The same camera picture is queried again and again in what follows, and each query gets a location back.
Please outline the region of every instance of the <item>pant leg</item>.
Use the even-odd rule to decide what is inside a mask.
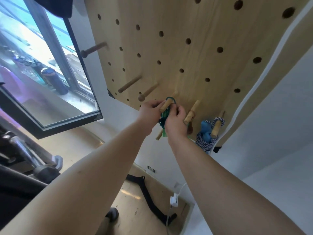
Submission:
[[[108,231],[109,227],[109,221],[110,219],[105,217],[104,220],[101,222],[95,235],[106,235],[106,232]]]

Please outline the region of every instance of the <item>person's foot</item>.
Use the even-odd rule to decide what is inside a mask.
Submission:
[[[110,211],[106,214],[106,217],[110,219],[110,223],[117,220],[119,216],[118,210],[115,207],[111,207]]]

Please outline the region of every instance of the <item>person's left hand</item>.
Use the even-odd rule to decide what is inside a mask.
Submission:
[[[149,135],[152,128],[159,122],[160,108],[164,105],[163,100],[150,100],[141,105],[137,121],[143,130]]]

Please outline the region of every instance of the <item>dark hanging fabric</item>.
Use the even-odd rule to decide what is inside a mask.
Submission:
[[[46,10],[61,18],[71,18],[73,0],[34,0]]]

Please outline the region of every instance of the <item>person's right hand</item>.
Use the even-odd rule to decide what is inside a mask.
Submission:
[[[170,144],[174,139],[187,137],[187,126],[184,123],[185,117],[185,109],[182,106],[177,106],[172,103],[170,107],[170,114],[165,121],[165,131]]]

